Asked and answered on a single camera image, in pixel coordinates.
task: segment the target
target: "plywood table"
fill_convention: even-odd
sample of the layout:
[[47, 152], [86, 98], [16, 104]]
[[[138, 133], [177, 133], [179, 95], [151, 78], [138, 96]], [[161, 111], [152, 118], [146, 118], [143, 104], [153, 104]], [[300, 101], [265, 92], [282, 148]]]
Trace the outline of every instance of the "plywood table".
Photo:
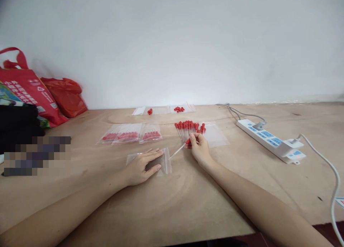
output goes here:
[[[344, 174], [344, 105], [235, 105], [263, 116], [266, 129], [281, 139], [305, 134]], [[266, 189], [311, 224], [330, 222], [329, 202], [335, 185], [330, 167], [308, 146], [301, 165], [285, 164], [238, 128], [236, 117], [222, 106], [197, 106], [197, 112], [132, 116], [133, 109], [87, 111], [48, 130], [48, 136], [71, 136], [71, 168], [62, 176], [0, 177], [0, 232], [34, 212], [125, 166], [128, 154], [148, 148], [179, 148], [174, 123], [216, 120], [230, 145], [211, 149], [217, 162]], [[95, 145], [116, 123], [159, 121], [163, 140], [152, 144]], [[254, 226], [229, 196], [205, 173], [191, 152], [172, 160], [172, 173], [128, 187], [92, 213], [61, 246], [165, 246], [250, 234]], [[344, 210], [336, 205], [338, 221]]]

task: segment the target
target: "white power strip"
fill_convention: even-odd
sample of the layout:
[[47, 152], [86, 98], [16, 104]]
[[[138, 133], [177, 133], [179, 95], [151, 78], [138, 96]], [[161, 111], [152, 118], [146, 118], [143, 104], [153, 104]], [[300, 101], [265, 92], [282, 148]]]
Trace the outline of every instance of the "white power strip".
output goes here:
[[276, 155], [279, 159], [281, 159], [283, 162], [287, 164], [294, 163], [296, 165], [299, 165], [300, 160], [306, 157], [306, 155], [300, 151], [296, 151], [294, 154], [288, 155], [286, 157], [281, 157], [275, 153], [275, 149], [282, 143], [282, 140], [280, 140], [279, 138], [272, 135], [266, 130], [256, 130], [255, 128], [253, 128], [253, 125], [255, 125], [255, 123], [248, 119], [239, 120], [236, 124], [248, 135], [250, 135], [253, 139], [262, 144], [264, 147], [266, 147], [274, 155]]

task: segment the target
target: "red plastic bag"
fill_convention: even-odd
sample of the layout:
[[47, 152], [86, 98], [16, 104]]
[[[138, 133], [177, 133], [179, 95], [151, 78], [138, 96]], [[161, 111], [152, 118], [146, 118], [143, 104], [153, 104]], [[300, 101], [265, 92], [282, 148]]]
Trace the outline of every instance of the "red plastic bag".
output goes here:
[[82, 100], [81, 87], [71, 79], [63, 78], [47, 79], [41, 78], [41, 81], [53, 95], [55, 101], [61, 109], [61, 112], [69, 117], [76, 117], [87, 110], [87, 107]]
[[29, 70], [24, 53], [11, 47], [0, 51], [0, 54], [18, 50], [17, 63], [6, 60], [4, 69], [0, 67], [0, 82], [5, 84], [20, 100], [37, 106], [38, 114], [47, 120], [44, 127], [56, 127], [68, 118], [60, 111], [44, 84], [33, 70]]

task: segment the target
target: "plug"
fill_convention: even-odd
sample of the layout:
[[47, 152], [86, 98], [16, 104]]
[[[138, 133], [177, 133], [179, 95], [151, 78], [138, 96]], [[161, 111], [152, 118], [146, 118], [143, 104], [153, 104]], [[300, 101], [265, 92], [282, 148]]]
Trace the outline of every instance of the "plug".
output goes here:
[[299, 141], [300, 139], [289, 139], [282, 141], [282, 143], [275, 149], [276, 155], [281, 157], [286, 157], [288, 155], [294, 154], [304, 145]]
[[266, 125], [266, 121], [259, 122], [256, 125], [253, 125], [252, 127], [258, 131], [262, 131], [262, 130], [264, 130], [264, 125]]

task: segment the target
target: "power cord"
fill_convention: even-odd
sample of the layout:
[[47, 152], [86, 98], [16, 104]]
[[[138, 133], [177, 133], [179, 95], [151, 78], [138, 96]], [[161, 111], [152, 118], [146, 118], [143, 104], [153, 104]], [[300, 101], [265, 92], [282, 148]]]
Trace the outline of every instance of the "power cord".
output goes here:
[[331, 198], [331, 207], [330, 207], [330, 212], [331, 212], [331, 219], [332, 219], [332, 227], [334, 232], [336, 233], [340, 244], [344, 247], [344, 241], [338, 231], [338, 227], [336, 224], [336, 218], [334, 216], [334, 204], [336, 201], [336, 196], [339, 192], [339, 187], [340, 187], [340, 177], [339, 177], [339, 173], [337, 171], [337, 169], [334, 167], [334, 165], [332, 165], [332, 163], [330, 161], [327, 160], [327, 158], [325, 158], [319, 151], [317, 151], [313, 145], [309, 142], [309, 140], [306, 138], [305, 135], [300, 134], [293, 142], [295, 141], [299, 141], [300, 138], [303, 137], [305, 139], [305, 141], [308, 143], [308, 145], [311, 147], [312, 150], [314, 150], [315, 153], [317, 153], [319, 155], [319, 157], [321, 157], [332, 169], [332, 171], [334, 172], [334, 175], [336, 176], [336, 187], [333, 190], [333, 194], [332, 194], [332, 198]]
[[242, 115], [247, 115], [247, 116], [255, 116], [255, 117], [258, 117], [258, 118], [262, 119], [263, 121], [257, 123], [256, 125], [254, 125], [253, 128], [257, 129], [258, 131], [264, 130], [264, 125], [266, 125], [266, 120], [263, 117], [258, 116], [258, 115], [253, 115], [253, 114], [241, 113], [239, 110], [231, 107], [229, 103], [227, 103], [225, 105], [223, 105], [223, 104], [217, 104], [217, 105], [228, 107], [233, 113], [235, 113], [238, 116], [239, 120], [241, 120], [241, 116], [238, 113], [240, 113]]

